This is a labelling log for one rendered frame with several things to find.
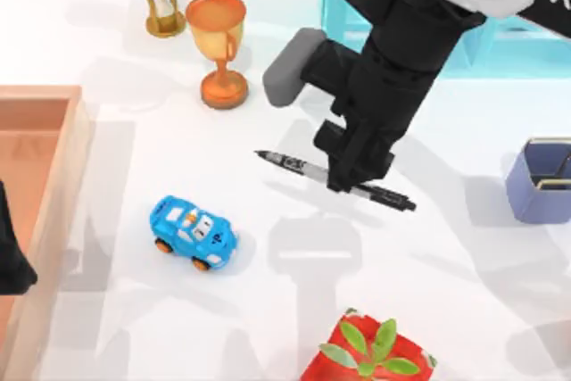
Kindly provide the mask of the black marker pen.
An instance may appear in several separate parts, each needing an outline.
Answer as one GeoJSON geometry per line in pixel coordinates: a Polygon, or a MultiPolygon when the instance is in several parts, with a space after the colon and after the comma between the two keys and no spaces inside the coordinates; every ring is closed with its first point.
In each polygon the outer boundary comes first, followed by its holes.
{"type": "MultiPolygon", "coordinates": [[[[326,168],[282,153],[266,150],[256,150],[255,153],[264,161],[270,162],[283,170],[288,170],[324,185],[327,184],[328,170],[326,168]]],[[[380,186],[357,185],[346,191],[346,194],[357,195],[397,211],[414,211],[417,208],[417,205],[408,196],[380,186]]]]}

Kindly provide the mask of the pale grey rounded box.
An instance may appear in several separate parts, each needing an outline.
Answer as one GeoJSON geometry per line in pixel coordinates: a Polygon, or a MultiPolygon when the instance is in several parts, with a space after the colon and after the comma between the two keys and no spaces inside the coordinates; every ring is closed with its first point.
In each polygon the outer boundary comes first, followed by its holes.
{"type": "Polygon", "coordinates": [[[302,69],[326,39],[321,29],[299,29],[264,71],[262,85],[272,106],[286,107],[295,101],[305,86],[302,69]]]}

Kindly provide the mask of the light blue rack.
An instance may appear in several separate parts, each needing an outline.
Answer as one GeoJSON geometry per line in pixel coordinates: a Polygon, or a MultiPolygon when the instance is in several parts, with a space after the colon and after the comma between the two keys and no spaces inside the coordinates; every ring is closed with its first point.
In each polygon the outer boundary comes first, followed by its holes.
{"type": "MultiPolygon", "coordinates": [[[[360,51],[371,25],[345,0],[321,0],[329,38],[360,51]]],[[[443,79],[571,79],[571,41],[517,16],[490,18],[462,36],[443,79]]]]}

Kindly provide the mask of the blue toy car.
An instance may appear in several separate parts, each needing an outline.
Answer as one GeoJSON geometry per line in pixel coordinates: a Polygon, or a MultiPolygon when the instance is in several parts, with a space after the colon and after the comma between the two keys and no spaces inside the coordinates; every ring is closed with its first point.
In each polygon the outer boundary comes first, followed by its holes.
{"type": "Polygon", "coordinates": [[[231,223],[182,198],[162,198],[149,222],[159,250],[186,257],[201,271],[223,268],[236,252],[238,235],[231,223]]]}

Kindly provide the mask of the blue-grey pen holder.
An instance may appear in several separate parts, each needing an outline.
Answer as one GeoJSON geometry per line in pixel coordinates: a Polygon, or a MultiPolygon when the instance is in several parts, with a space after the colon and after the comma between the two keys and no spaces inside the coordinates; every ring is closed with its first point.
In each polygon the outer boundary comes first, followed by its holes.
{"type": "Polygon", "coordinates": [[[571,137],[527,140],[506,178],[514,217],[527,224],[571,220],[571,137]]]}

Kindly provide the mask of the red pot with green plant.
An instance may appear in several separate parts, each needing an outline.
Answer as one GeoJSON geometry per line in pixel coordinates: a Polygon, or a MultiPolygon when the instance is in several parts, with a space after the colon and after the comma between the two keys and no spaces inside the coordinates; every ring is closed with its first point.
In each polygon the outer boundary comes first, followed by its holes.
{"type": "Polygon", "coordinates": [[[395,319],[379,322],[350,308],[299,381],[429,381],[436,358],[397,333],[395,319]]]}

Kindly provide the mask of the golden orange trophy cup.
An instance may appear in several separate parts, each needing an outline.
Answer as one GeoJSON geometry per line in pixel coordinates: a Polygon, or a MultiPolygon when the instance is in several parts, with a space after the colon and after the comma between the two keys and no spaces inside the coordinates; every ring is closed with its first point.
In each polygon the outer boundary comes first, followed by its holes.
{"type": "Polygon", "coordinates": [[[203,102],[213,109],[236,108],[247,97],[246,78],[228,68],[242,43],[245,15],[243,0],[192,0],[186,7],[186,20],[197,49],[215,63],[215,69],[200,85],[203,102]]]}

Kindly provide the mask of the shallow salmon box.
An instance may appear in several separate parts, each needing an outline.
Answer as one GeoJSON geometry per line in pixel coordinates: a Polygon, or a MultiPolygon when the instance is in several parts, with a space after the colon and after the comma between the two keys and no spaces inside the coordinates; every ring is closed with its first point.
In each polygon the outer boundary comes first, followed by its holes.
{"type": "Polygon", "coordinates": [[[79,86],[0,86],[0,179],[38,274],[0,298],[0,381],[37,381],[92,134],[79,86]]]}

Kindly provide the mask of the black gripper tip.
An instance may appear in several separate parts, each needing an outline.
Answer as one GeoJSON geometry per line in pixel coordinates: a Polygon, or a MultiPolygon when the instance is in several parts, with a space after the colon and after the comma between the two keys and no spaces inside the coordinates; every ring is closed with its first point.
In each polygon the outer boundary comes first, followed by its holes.
{"type": "Polygon", "coordinates": [[[0,180],[0,295],[23,295],[37,283],[37,273],[22,252],[0,180]]]}

